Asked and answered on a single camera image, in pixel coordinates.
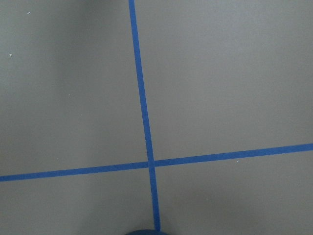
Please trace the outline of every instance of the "painter's tape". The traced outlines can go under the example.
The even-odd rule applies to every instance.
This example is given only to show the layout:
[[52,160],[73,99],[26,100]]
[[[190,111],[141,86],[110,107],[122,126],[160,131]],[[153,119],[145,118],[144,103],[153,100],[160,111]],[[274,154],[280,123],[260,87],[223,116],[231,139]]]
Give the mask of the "painter's tape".
[[160,215],[159,215],[159,206],[158,206],[158,197],[157,197],[157,179],[156,179],[156,171],[155,171],[155,161],[153,158],[152,140],[151,140],[151,132],[150,132],[150,125],[149,125],[149,116],[148,116],[147,100],[146,100],[145,86],[144,86],[144,80],[143,80],[142,65],[141,65],[139,36],[138,36],[138,29],[137,29],[137,20],[136,20],[134,0],[129,0],[129,12],[130,12],[130,17],[131,17],[131,26],[132,26],[132,35],[133,35],[133,44],[134,44],[134,56],[135,56],[143,128],[144,128],[145,139],[146,139],[148,167],[149,167],[149,174],[150,174],[150,186],[151,186],[151,195],[152,195],[152,206],[153,206],[153,217],[154,217],[155,229],[157,231],[160,231],[161,225],[160,225]]
[[141,168],[147,168],[147,167],[148,167],[148,162],[140,162],[140,163],[127,163],[127,164],[118,164],[118,165],[87,167],[87,168],[70,169],[70,170],[55,170],[55,171],[46,171],[46,172],[19,174],[19,175],[4,175],[4,176],[0,176],[0,182],[1,181],[50,178],[50,177],[59,177],[59,176],[68,176],[68,175],[94,174],[94,173],[110,172],[110,171],[141,169]]
[[276,155],[276,154],[284,154],[284,153],[295,153],[295,152],[304,152],[304,151],[312,151],[312,150],[313,150],[313,143],[309,143],[309,144],[300,144],[300,145],[292,145],[292,146],[284,146],[284,147],[276,147],[276,148],[263,148],[263,149],[247,150],[247,151],[240,151],[240,152],[217,153],[217,154],[209,154],[209,155],[194,156],[194,157],[157,160],[155,161],[155,166],[157,167],[157,166],[167,166],[167,165],[201,163],[201,162],[234,159],[234,158],[249,158],[249,157]]

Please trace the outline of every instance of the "dark round object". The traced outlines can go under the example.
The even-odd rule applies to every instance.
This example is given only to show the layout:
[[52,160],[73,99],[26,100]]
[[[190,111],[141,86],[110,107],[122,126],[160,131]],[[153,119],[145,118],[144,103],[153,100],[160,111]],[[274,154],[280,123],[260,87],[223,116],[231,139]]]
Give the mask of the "dark round object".
[[126,235],[168,235],[168,234],[165,234],[163,232],[158,232],[156,230],[145,229],[145,230],[133,231]]

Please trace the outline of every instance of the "gray painted floor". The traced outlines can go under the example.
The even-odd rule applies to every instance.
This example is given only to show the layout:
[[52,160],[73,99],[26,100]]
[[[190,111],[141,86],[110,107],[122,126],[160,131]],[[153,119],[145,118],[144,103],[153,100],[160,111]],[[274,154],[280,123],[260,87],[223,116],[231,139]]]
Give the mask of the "gray painted floor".
[[[156,160],[313,143],[313,1],[136,0]],[[0,2],[0,176],[147,161],[126,0]],[[170,235],[310,235],[313,152],[156,168]],[[0,182],[0,234],[153,228],[148,169]]]

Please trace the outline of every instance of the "blue tape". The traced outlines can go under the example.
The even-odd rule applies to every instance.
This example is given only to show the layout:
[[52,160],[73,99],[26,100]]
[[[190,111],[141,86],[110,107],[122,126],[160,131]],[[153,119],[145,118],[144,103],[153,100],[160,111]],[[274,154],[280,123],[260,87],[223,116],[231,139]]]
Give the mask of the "blue tape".
[[[296,152],[304,152],[304,151],[313,151],[313,143],[276,147],[276,148],[255,149],[255,150],[247,150],[247,151],[240,151],[240,152],[218,153],[218,154],[210,154],[210,155],[202,155],[202,156],[194,156],[194,157],[185,157],[185,158],[156,160],[155,167],[219,161],[219,160],[227,160],[227,159],[235,159],[235,158],[261,157],[261,156],[266,156],[266,155],[296,153]],[[133,170],[133,169],[142,169],[142,168],[148,168],[148,162],[96,166],[96,167],[87,167],[87,168],[69,169],[69,170],[55,170],[55,171],[18,174],[18,175],[4,175],[4,176],[0,176],[0,182],[50,178],[50,177],[59,177],[59,176],[68,176],[68,175],[94,174],[94,173],[101,173],[101,172]]]
[[1,181],[14,181],[14,180],[30,180],[30,179],[59,177],[59,176],[68,176],[68,175],[94,174],[94,173],[110,172],[110,171],[141,169],[141,168],[147,168],[147,167],[148,167],[148,162],[140,162],[140,163],[96,166],[96,167],[70,169],[70,170],[55,170],[55,171],[46,171],[46,172],[19,174],[19,175],[4,175],[4,176],[0,176],[0,182]]
[[144,133],[145,133],[145,138],[146,138],[146,148],[147,148],[147,156],[148,156],[148,167],[149,167],[149,174],[150,174],[150,186],[151,186],[152,205],[153,205],[153,216],[154,216],[155,230],[160,231],[161,225],[160,225],[158,198],[157,198],[157,178],[156,178],[156,170],[155,170],[155,161],[153,157],[145,86],[144,86],[144,81],[143,81],[143,72],[142,72],[142,65],[141,65],[139,36],[138,36],[138,29],[137,29],[137,20],[136,20],[134,0],[129,0],[129,12],[130,12],[130,17],[131,17],[131,26],[132,26],[133,44],[134,44],[134,56],[135,56],[138,88],[139,88],[141,114],[142,114],[143,128],[144,128]]
[[284,147],[276,147],[276,148],[264,148],[264,149],[255,149],[255,150],[247,150],[247,151],[240,151],[240,152],[217,153],[217,154],[209,154],[209,155],[194,156],[194,157],[157,160],[155,161],[155,167],[219,161],[219,160],[227,160],[227,159],[234,159],[234,158],[259,157],[259,156],[266,156],[266,155],[295,153],[295,152],[304,152],[304,151],[312,151],[312,150],[313,150],[313,143],[309,143],[309,144],[300,144],[300,145],[292,145],[292,146],[284,146]]

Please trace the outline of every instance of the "floor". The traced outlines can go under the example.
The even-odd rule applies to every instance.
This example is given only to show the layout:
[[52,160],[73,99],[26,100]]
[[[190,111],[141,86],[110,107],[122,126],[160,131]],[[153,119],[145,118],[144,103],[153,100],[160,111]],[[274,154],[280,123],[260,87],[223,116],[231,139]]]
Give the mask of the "floor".
[[0,234],[312,234],[312,11],[1,1]]

